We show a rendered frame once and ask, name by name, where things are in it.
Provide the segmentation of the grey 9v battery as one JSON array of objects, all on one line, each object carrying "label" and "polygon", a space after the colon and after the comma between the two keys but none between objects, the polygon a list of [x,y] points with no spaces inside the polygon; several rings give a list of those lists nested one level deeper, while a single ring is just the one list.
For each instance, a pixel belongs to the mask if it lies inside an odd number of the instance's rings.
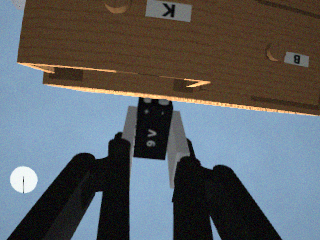
[{"label": "grey 9v battery", "polygon": [[133,157],[165,160],[172,114],[172,100],[139,97]]}]

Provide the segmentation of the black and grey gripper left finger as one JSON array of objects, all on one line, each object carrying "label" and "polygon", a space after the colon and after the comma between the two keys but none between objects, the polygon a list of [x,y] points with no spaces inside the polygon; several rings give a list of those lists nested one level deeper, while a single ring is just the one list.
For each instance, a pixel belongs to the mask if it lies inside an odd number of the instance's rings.
[{"label": "black and grey gripper left finger", "polygon": [[71,240],[95,193],[102,190],[96,240],[130,240],[137,108],[128,106],[123,132],[109,141],[108,156],[95,159],[90,153],[76,154],[7,240]]}]

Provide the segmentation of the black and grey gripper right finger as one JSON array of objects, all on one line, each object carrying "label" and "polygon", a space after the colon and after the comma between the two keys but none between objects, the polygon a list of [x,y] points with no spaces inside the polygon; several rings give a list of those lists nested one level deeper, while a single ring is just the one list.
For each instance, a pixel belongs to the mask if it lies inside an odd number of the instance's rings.
[{"label": "black and grey gripper right finger", "polygon": [[201,166],[180,111],[173,110],[167,158],[173,240],[213,240],[210,217],[221,240],[282,240],[230,167]]}]

